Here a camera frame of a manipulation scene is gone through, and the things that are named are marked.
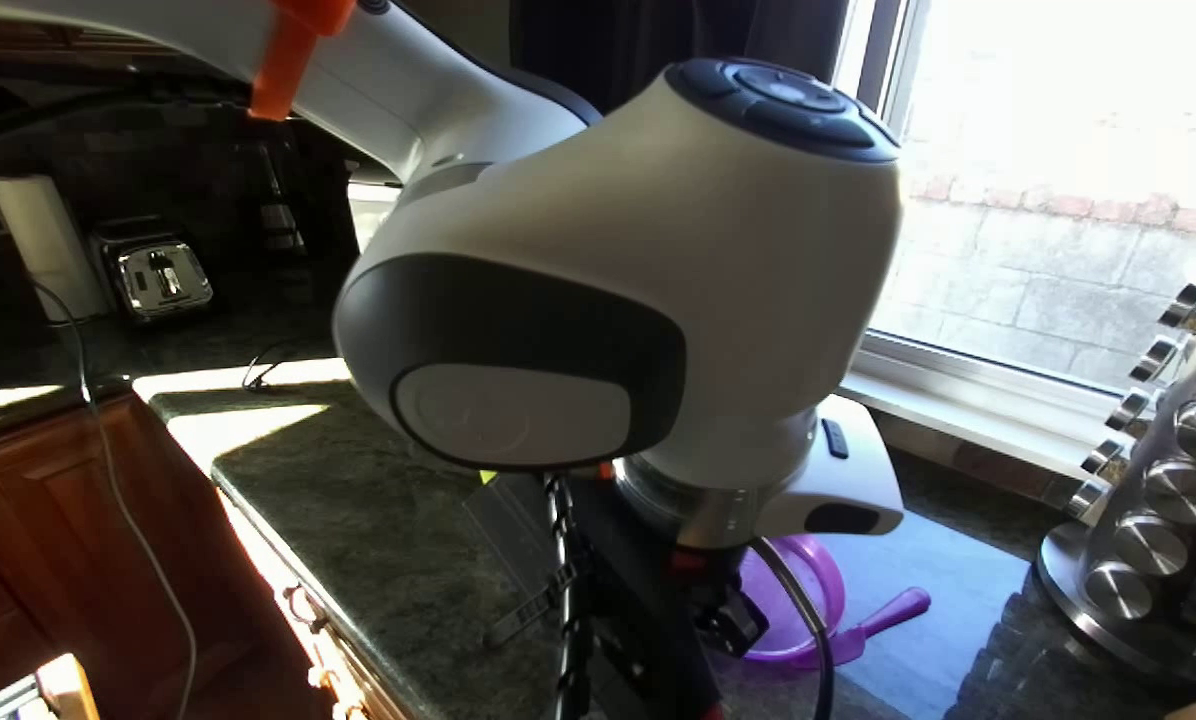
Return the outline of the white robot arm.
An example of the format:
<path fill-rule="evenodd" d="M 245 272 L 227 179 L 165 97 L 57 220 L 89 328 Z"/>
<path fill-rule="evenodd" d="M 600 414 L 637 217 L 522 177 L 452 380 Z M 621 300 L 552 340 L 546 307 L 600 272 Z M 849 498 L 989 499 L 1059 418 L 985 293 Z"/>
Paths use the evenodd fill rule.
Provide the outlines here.
<path fill-rule="evenodd" d="M 765 620 L 742 562 L 906 515 L 844 398 L 902 228 L 897 136 L 772 60 L 677 60 L 624 107 L 477 63 L 402 0 L 0 0 L 148 41 L 384 166 L 342 285 L 363 405 L 443 466 L 526 472 L 562 562 L 555 720 L 613 663 L 653 720 L 721 720 L 708 661 Z"/>

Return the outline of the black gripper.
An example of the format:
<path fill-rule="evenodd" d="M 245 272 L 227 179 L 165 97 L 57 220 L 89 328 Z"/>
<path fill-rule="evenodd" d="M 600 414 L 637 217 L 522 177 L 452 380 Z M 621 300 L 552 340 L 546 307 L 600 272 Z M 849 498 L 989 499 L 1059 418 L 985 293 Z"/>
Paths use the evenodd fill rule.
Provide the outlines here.
<path fill-rule="evenodd" d="M 648 530 L 610 476 L 563 476 L 577 525 L 591 702 L 605 720 L 724 720 L 711 653 L 744 658 L 770 615 L 742 547 L 698 551 Z"/>

